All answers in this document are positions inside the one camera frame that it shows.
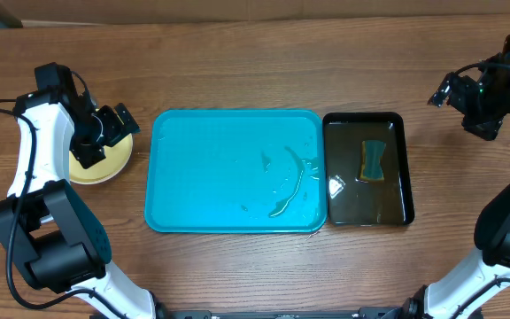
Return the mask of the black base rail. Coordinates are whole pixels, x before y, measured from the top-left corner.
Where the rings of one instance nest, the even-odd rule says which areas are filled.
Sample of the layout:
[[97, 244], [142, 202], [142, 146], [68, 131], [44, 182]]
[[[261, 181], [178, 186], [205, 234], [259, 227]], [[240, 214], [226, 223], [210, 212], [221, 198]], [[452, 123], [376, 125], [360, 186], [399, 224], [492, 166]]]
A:
[[334, 312], [298, 312], [291, 314], [269, 312], [221, 313], [213, 314], [210, 311], [176, 311], [167, 313], [169, 319], [386, 319], [397, 318], [396, 307], [362, 307], [359, 310]]

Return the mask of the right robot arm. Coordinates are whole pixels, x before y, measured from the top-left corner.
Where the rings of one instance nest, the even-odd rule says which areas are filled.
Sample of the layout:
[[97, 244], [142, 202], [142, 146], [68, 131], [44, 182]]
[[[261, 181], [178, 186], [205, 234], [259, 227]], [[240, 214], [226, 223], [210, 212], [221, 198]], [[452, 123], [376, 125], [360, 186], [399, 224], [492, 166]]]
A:
[[[461, 113], [465, 131], [494, 140], [510, 115], [510, 34], [502, 50], [448, 73], [428, 100]], [[510, 288], [510, 183], [479, 213], [474, 247], [450, 272], [425, 284], [389, 318], [480, 318]]]

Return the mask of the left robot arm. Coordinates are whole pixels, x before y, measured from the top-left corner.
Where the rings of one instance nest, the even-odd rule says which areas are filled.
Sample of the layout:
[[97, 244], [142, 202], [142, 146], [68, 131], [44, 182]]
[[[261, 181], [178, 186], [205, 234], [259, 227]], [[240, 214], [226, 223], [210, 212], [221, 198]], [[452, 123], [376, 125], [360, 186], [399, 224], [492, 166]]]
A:
[[168, 318], [156, 296], [112, 260], [109, 238], [70, 184], [76, 159], [90, 168], [140, 128], [123, 104], [97, 106], [80, 75], [55, 62], [35, 69], [37, 89], [12, 100], [19, 124], [17, 170], [0, 201], [5, 277], [15, 301], [44, 310], [76, 297], [101, 318]]

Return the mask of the green yellow sponge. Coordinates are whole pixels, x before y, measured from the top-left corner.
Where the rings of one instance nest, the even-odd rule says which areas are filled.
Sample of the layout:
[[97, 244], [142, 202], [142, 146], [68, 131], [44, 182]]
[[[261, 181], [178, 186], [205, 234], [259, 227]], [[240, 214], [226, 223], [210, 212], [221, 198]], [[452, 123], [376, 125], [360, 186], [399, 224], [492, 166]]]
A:
[[359, 179], [365, 182], [380, 182], [384, 180], [381, 159], [386, 143], [379, 140], [366, 140], [361, 143], [361, 164]]

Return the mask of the yellow plate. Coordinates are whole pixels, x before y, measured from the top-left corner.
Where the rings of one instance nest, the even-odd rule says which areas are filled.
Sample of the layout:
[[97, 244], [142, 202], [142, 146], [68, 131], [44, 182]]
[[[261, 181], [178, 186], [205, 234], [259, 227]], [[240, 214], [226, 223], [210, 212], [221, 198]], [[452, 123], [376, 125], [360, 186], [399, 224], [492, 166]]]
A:
[[130, 159], [133, 135], [126, 136], [113, 147], [105, 146], [105, 159], [87, 169], [84, 169], [70, 152], [70, 181], [78, 184], [97, 184], [112, 179], [121, 172]]

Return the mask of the black water tray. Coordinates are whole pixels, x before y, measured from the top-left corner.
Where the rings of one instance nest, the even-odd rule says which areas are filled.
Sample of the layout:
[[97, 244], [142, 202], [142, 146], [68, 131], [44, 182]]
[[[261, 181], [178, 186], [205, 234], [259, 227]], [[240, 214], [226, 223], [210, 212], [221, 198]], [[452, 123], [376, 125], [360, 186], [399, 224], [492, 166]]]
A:
[[[337, 226], [411, 224], [415, 211], [402, 117], [394, 112], [329, 113], [322, 132], [330, 221]], [[359, 179], [366, 140], [386, 143], [383, 181]]]

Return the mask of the teal plastic tray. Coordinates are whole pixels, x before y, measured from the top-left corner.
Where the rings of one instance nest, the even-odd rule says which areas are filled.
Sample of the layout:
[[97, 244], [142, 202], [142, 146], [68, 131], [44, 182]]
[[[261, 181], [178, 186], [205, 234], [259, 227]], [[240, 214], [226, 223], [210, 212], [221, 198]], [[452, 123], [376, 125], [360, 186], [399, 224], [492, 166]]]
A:
[[327, 220], [310, 110], [169, 110], [154, 121], [144, 220], [162, 233], [313, 233]]

